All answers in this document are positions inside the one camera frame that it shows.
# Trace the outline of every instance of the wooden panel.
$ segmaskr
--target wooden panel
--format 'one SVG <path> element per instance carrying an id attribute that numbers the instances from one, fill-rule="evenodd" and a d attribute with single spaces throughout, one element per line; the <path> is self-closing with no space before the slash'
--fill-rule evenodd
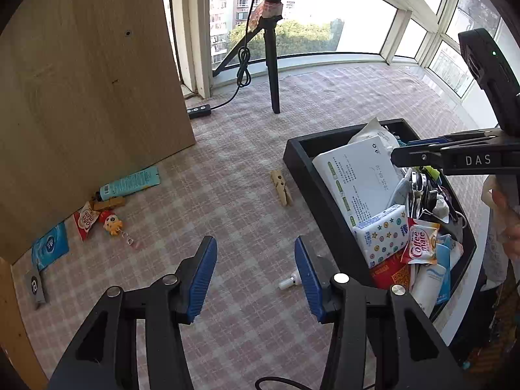
<path id="1" fill-rule="evenodd" d="M 0 346 L 31 390 L 43 390 L 47 377 L 31 347 L 16 300 L 11 266 L 0 258 Z"/>
<path id="2" fill-rule="evenodd" d="M 194 144 L 162 0 L 24 0 L 0 35 L 0 256 Z"/>

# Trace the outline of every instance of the cartoon figurine keychain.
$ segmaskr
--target cartoon figurine keychain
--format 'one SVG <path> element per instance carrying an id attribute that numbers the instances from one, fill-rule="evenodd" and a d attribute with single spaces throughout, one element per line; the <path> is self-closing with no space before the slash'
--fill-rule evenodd
<path id="1" fill-rule="evenodd" d="M 99 219 L 103 222 L 103 229 L 110 233 L 111 236 L 121 236 L 126 239 L 126 243 L 131 245 L 134 240 L 123 231 L 123 221 L 119 220 L 118 216 L 113 211 L 103 211 L 99 215 Z"/>

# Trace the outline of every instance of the metal pivot bolt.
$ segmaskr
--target metal pivot bolt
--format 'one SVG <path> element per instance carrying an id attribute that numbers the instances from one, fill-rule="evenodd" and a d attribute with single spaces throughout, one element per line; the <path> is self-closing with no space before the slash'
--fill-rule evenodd
<path id="1" fill-rule="evenodd" d="M 400 284 L 395 284 L 392 286 L 392 292 L 398 296 L 402 296 L 406 293 L 406 289 Z"/>
<path id="2" fill-rule="evenodd" d="M 167 274 L 163 277 L 163 283 L 167 285 L 175 284 L 177 280 L 178 278 L 175 274 Z"/>
<path id="3" fill-rule="evenodd" d="M 111 286 L 107 289 L 107 296 L 108 297 L 116 297 L 121 293 L 121 289 L 118 286 Z"/>
<path id="4" fill-rule="evenodd" d="M 336 283 L 345 284 L 350 280 L 348 276 L 342 272 L 339 272 L 338 274 L 334 274 L 334 281 Z"/>

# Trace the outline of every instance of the black storage box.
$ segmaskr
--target black storage box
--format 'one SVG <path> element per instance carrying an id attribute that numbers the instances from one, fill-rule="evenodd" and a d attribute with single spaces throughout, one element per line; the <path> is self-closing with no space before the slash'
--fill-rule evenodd
<path id="1" fill-rule="evenodd" d="M 386 126 L 394 135 L 399 136 L 399 139 L 403 142 L 419 139 L 419 136 L 402 118 L 383 121 L 380 124 Z M 347 145 L 350 138 L 363 127 L 365 127 L 365 124 L 358 124 L 357 126 L 289 139 L 283 160 L 313 213 L 337 267 L 341 272 L 354 277 L 361 284 L 375 287 L 367 262 L 354 235 L 312 163 L 315 156 Z M 465 216 L 466 214 L 457 196 L 443 174 L 441 174 L 441 180 L 443 186 L 451 194 L 453 207 Z M 459 285 L 476 249 L 475 238 L 469 225 L 463 231 L 462 246 L 464 247 L 464 254 L 451 271 L 451 294 Z M 444 305 L 445 303 L 435 306 L 430 316 L 432 320 L 437 317 Z"/>

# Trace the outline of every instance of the plaid tablecloth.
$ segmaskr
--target plaid tablecloth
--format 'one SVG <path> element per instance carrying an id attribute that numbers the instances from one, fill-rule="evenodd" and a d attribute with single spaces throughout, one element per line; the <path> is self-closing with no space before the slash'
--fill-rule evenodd
<path id="1" fill-rule="evenodd" d="M 128 196 L 116 210 L 137 249 L 108 236 L 100 225 L 82 243 L 73 219 L 67 219 L 70 251 L 42 272 L 48 303 L 38 310 L 23 280 L 30 253 L 14 265 L 25 328 L 48 376 L 106 288 L 150 285 L 174 272 L 211 234 L 218 242 L 218 261 L 206 301 L 194 324 L 181 329 L 194 387 L 252 388 L 264 375 L 319 387 L 331 327 L 316 322 L 300 286 L 277 289 L 277 282 L 295 269 L 298 235 L 309 235 L 318 253 L 330 255 L 282 161 L 287 140 L 364 123 L 375 115 L 403 117 L 421 137 L 467 127 L 405 67 L 367 65 L 290 76 L 280 80 L 280 100 L 281 114 L 275 115 L 268 84 L 252 85 L 229 105 L 192 123 L 197 144 L 159 162 L 161 184 Z M 280 167 L 294 199 L 286 208 L 269 178 L 269 171 Z M 451 182 L 470 224 L 478 224 L 482 179 Z M 148 388 L 142 322 L 137 342 L 139 380 L 141 388 Z M 373 359 L 368 364 L 373 374 Z"/>

